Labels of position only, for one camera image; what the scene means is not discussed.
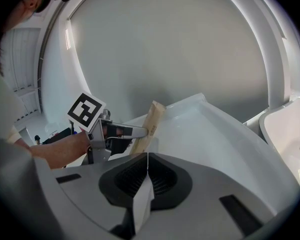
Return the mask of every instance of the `forearm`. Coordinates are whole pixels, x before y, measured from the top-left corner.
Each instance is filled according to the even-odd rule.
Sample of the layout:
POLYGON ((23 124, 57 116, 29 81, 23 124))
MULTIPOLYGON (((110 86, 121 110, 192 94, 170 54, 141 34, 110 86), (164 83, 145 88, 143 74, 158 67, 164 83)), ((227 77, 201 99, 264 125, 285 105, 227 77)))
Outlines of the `forearm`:
POLYGON ((46 145, 29 148, 33 156, 46 159, 51 169, 62 168, 75 161, 87 151, 89 141, 86 133, 80 132, 46 145))

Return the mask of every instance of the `person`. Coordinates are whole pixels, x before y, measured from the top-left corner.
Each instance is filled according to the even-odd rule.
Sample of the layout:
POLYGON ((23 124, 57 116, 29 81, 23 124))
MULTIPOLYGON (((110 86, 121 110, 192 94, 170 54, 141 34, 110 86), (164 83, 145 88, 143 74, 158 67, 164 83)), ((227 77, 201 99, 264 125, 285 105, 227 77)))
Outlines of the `person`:
POLYGON ((37 145, 40 145, 40 137, 39 135, 34 136, 34 141, 37 145))
MULTIPOLYGON (((38 8, 42 11, 42 4, 47 6, 48 3, 47 0, 3 0, 0 4, 0 42, 8 30, 27 20, 38 8)), ((84 131, 51 144, 28 146, 14 127, 14 122, 22 115, 22 104, 4 82, 3 74, 0 64, 0 139, 46 159, 51 169, 62 168, 87 152, 90 143, 84 131)))

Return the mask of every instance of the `black and white square marker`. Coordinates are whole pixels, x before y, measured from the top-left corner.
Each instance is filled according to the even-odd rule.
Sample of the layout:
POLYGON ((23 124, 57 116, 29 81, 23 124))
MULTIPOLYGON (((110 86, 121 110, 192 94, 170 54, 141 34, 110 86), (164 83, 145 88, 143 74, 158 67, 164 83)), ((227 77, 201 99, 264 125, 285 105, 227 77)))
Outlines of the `black and white square marker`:
POLYGON ((106 103, 100 99, 83 92, 75 101, 67 116, 83 130, 89 132, 105 106, 106 103))

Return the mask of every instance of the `white shirt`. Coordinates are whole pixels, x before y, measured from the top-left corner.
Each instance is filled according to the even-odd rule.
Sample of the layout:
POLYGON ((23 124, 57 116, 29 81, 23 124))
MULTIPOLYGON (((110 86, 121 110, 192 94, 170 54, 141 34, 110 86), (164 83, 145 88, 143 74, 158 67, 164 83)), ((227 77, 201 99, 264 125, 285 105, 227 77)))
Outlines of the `white shirt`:
POLYGON ((10 143, 21 138, 14 127, 14 122, 23 115, 23 104, 8 88, 0 75, 0 139, 10 143))

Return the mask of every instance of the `white curved frame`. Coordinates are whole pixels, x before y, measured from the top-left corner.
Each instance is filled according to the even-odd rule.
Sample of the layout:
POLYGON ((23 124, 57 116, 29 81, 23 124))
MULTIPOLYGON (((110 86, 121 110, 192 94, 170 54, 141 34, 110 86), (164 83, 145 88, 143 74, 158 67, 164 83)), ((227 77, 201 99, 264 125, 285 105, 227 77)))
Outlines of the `white curved frame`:
MULTIPOLYGON (((63 69, 65 70, 64 75, 68 78, 67 82, 69 83, 70 94, 74 96, 77 96, 82 90, 90 93, 77 56, 69 20, 71 14, 82 1, 83 0, 70 0, 63 8, 63 11, 55 23, 57 24, 59 32, 60 54, 63 69), (69 33, 70 49, 67 49, 66 45, 66 29, 68 29, 69 33)), ((289 102, 291 98, 291 79, 293 83, 298 83, 297 87, 293 84, 292 88, 300 91, 300 68, 291 69, 292 65, 288 60, 287 50, 283 41, 283 38, 288 38, 288 40, 291 41, 293 53, 299 56, 297 63, 300 65, 299 34, 290 19, 285 18, 288 16, 284 14, 284 10, 279 5, 276 5, 276 10, 273 9, 273 6, 268 5, 269 0, 231 1, 240 10, 255 35, 261 50, 267 75, 269 108, 270 110, 278 108, 289 102), (289 28, 286 26, 287 24, 282 23, 282 19, 289 21, 289 28)))

